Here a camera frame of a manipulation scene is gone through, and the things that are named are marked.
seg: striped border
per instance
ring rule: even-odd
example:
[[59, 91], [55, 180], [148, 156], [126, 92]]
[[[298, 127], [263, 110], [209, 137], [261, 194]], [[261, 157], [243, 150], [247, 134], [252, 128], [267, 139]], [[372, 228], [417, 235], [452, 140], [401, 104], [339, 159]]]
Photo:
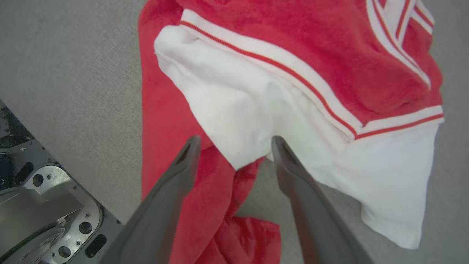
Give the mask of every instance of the striped border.
[[404, 116], [370, 121], [362, 127], [361, 122], [335, 97], [326, 81], [313, 68], [289, 51], [271, 43], [229, 31], [188, 9], [182, 14], [180, 26], [206, 42], [241, 54], [261, 67], [268, 68], [269, 71], [285, 78], [305, 93], [327, 120], [351, 140], [403, 130], [433, 120], [438, 120], [439, 123], [443, 121], [442, 108], [436, 106]]
[[402, 42], [404, 41], [404, 37], [406, 35], [407, 26], [409, 24], [409, 19], [414, 10], [416, 0], [406, 0], [403, 12], [401, 14], [401, 18], [399, 19], [399, 26], [396, 32], [397, 40], [399, 41], [399, 45], [402, 46]]
[[370, 21], [371, 29], [375, 33], [376, 38], [381, 45], [401, 63], [406, 65], [410, 70], [416, 73], [430, 89], [431, 83], [430, 78], [426, 73], [417, 65], [400, 46], [396, 36], [392, 34], [389, 29], [389, 25], [386, 22], [386, 16], [381, 5], [377, 3], [377, 0], [366, 0], [366, 7], [368, 13], [368, 19]]
[[430, 35], [433, 34], [433, 26], [435, 22], [428, 10], [425, 9], [420, 1], [417, 1], [417, 4], [415, 5], [414, 10], [412, 10], [410, 17], [419, 23]]

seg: white stripe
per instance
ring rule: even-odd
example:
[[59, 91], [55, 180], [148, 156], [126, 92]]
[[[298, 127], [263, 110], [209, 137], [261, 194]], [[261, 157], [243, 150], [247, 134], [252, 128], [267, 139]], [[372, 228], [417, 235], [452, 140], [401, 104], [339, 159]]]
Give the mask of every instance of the white stripe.
[[404, 20], [402, 21], [402, 27], [401, 27], [401, 31], [399, 32], [399, 36], [397, 36], [397, 40], [399, 41], [400, 47], [402, 46], [402, 42], [404, 41], [404, 37], [406, 36], [406, 31], [407, 31], [407, 27], [409, 24], [410, 15], [412, 14], [412, 11], [414, 10], [415, 2], [416, 0], [411, 0], [409, 2], [409, 6], [407, 10], [405, 10], [406, 13], [402, 14], [404, 16]]
[[392, 54], [400, 62], [405, 64], [407, 67], [409, 67], [409, 69], [411, 69], [413, 72], [418, 74], [420, 76], [420, 78], [422, 78], [422, 80], [427, 84], [428, 89], [430, 89], [430, 87], [431, 87], [430, 78], [428, 78], [428, 76], [422, 71], [422, 69], [420, 69], [420, 67], [416, 68], [411, 63], [411, 62], [413, 62], [415, 65], [417, 65], [417, 63], [400, 47], [396, 37], [393, 34], [390, 34], [391, 35], [391, 41], [393, 41], [396, 44], [396, 46], [399, 50], [397, 50], [391, 44], [390, 40], [386, 36], [386, 33], [385, 33], [385, 31], [384, 31], [383, 27], [381, 26], [381, 23], [379, 22], [379, 19], [378, 19], [378, 15], [380, 15], [383, 18], [386, 17], [386, 16], [383, 14], [383, 11], [380, 8], [379, 4], [377, 4], [379, 14], [377, 14], [375, 12], [375, 8], [373, 6], [372, 1], [374, 1], [374, 0], [366, 0], [366, 7], [367, 7], [367, 11], [368, 11], [368, 18], [370, 20], [370, 25], [371, 25], [371, 28], [373, 29], [373, 32], [376, 35], [376, 38], [378, 39], [378, 41], [383, 45], [383, 47], [390, 54]]
[[[352, 114], [350, 113], [337, 99], [334, 92], [332, 91], [329, 84], [307, 63], [302, 61], [300, 58], [293, 55], [291, 52], [268, 43], [266, 41], [258, 40], [255, 38], [246, 37], [240, 35], [238, 33], [229, 31], [224, 29], [218, 25], [215, 25], [202, 17], [200, 17], [197, 13], [191, 10], [184, 10], [182, 14], [182, 21], [186, 21], [191, 23], [201, 30], [209, 33], [210, 35], [222, 39], [231, 45], [236, 46], [239, 49], [242, 49], [247, 52], [252, 52], [266, 58], [272, 59], [277, 61], [286, 67], [290, 68], [298, 75], [302, 76], [307, 82], [309, 82], [316, 90], [324, 97], [325, 101], [329, 105], [330, 109], [336, 114], [340, 119], [348, 123], [351, 127], [355, 129], [355, 131], [360, 130], [362, 127], [362, 123]], [[196, 34], [200, 39], [204, 41], [210, 41], [211, 43], [215, 44], [216, 42], [212, 39], [208, 38], [207, 36], [195, 31], [190, 30], [191, 33]], [[266, 63], [259, 63], [260, 66], [265, 67]], [[290, 74], [283, 72], [282, 70], [278, 69], [275, 71], [278, 75], [281, 75], [290, 83], [298, 85], [297, 87], [307, 95], [313, 102], [315, 102], [316, 106], [320, 109], [320, 111], [329, 118], [329, 121], [336, 125], [341, 131], [346, 133], [351, 139], [353, 139], [353, 135], [351, 132], [341, 123], [339, 123], [335, 118], [333, 118], [325, 109], [323, 104], [320, 100], [316, 97], [316, 95], [305, 85], [301, 84], [300, 81], [297, 80], [295, 77], [291, 76]]]
[[421, 18], [415, 10], [412, 11], [412, 18], [417, 21], [430, 35], [433, 33], [433, 28]]
[[430, 20], [430, 22], [432, 24], [435, 24], [435, 19], [431, 15], [430, 11], [428, 11], [428, 9], [424, 6], [424, 4], [422, 3], [422, 0], [417, 0], [416, 5], [417, 5], [418, 9], [420, 9], [420, 11], [422, 11], [422, 14], [424, 14], [428, 18], [428, 20]]
[[[374, 120], [368, 122], [368, 124], [366, 124], [366, 126], [362, 128], [358, 134], [360, 135], [376, 130], [406, 125], [439, 114], [443, 114], [443, 108], [440, 105], [424, 108], [412, 114]], [[441, 122], [443, 122], [443, 118], [439, 119], [438, 123]]]
[[397, 35], [397, 27], [399, 20], [404, 11], [406, 0], [388, 0], [384, 7], [384, 14], [389, 31], [393, 35]]

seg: gray floor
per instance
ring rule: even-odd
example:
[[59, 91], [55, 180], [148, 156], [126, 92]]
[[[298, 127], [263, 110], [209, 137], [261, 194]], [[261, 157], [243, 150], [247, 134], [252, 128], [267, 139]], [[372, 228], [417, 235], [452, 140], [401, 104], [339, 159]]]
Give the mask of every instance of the gray floor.
[[[122, 221], [140, 197], [137, 18], [145, 1], [0, 1], [0, 98]], [[445, 77], [446, 123], [437, 137], [420, 249], [400, 249], [373, 232], [361, 222], [357, 201], [325, 188], [377, 263], [469, 259], [469, 2], [425, 3], [437, 20], [432, 54]], [[280, 224], [282, 262], [301, 263], [291, 208], [271, 165], [263, 165], [239, 215]]]

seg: terry cloth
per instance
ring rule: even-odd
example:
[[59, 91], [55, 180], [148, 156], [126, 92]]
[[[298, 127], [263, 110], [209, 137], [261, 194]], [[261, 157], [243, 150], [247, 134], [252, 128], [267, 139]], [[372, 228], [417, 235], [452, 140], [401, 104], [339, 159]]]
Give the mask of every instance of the terry cloth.
[[176, 5], [179, 22], [154, 40], [158, 66], [229, 164], [269, 157], [281, 135], [316, 181], [362, 203], [366, 224], [418, 248], [443, 122], [434, 20], [423, 4]]
[[279, 263], [278, 225], [234, 217], [254, 183], [262, 159], [235, 171], [200, 127], [182, 93], [158, 67], [153, 42], [164, 26], [178, 24], [181, 14], [181, 7], [171, 0], [150, 0], [140, 14], [142, 200], [186, 140], [200, 135], [197, 177], [182, 203], [170, 263]]

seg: red towel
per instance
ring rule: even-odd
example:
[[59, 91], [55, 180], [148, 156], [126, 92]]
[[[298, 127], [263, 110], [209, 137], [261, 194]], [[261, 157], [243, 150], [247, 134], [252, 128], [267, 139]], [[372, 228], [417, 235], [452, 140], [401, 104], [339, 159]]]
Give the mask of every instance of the red towel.
[[178, 24], [181, 14], [182, 8], [174, 1], [150, 0], [140, 15], [142, 199], [186, 140], [200, 135], [197, 178], [182, 204], [170, 263], [279, 263], [278, 225], [234, 217], [254, 183], [261, 160], [234, 171], [197, 123], [182, 93], [159, 70], [153, 41], [164, 26]]

